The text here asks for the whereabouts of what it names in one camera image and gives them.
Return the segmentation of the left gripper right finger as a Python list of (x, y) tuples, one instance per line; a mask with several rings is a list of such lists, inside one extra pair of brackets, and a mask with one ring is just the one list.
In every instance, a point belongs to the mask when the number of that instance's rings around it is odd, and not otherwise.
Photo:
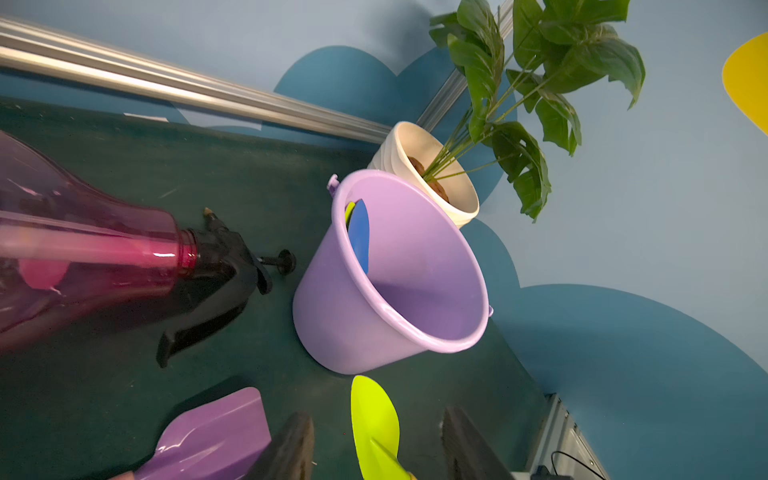
[(441, 423), (441, 444), (449, 479), (511, 480), (503, 465), (466, 413), (455, 406), (446, 407)]

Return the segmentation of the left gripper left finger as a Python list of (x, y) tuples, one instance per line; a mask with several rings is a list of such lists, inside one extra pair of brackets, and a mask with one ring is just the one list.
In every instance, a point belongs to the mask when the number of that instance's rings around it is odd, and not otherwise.
[(307, 412), (295, 412), (248, 470), (244, 479), (309, 480), (315, 429)]

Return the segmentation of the purple scoop pink handle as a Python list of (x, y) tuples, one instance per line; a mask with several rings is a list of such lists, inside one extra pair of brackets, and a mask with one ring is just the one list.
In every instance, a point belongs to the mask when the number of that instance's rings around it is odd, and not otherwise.
[(153, 456), (120, 479), (241, 479), (271, 441), (262, 396), (247, 387), (188, 410), (162, 432)]

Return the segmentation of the green trowel yellow handle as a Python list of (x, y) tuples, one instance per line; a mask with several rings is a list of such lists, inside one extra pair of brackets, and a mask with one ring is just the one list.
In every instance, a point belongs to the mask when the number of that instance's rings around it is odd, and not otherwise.
[(362, 477), (415, 479), (399, 462), (400, 424), (386, 391), (373, 379), (357, 375), (351, 385), (351, 424)]
[(355, 207), (356, 207), (356, 203), (355, 202), (350, 202), (346, 206), (346, 209), (345, 209), (345, 227), (346, 227), (346, 229), (350, 228), (350, 223), (351, 223), (351, 219), (352, 219)]

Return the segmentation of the purple plastic bucket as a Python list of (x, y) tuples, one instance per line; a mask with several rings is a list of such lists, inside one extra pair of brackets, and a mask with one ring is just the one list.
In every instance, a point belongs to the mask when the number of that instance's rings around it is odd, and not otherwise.
[[(340, 374), (367, 372), (424, 351), (474, 346), (491, 312), (469, 244), (432, 199), (401, 178), (364, 169), (332, 176), (331, 225), (293, 299), (306, 351)], [(362, 199), (370, 222), (369, 271), (350, 245), (345, 209)]]

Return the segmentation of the blue trowel wooden handle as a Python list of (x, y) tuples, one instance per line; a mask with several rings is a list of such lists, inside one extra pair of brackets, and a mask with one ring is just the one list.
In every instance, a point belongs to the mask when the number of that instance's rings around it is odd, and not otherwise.
[(356, 207), (347, 229), (354, 255), (365, 274), (369, 271), (370, 222), (367, 207), (362, 199), (354, 201)]

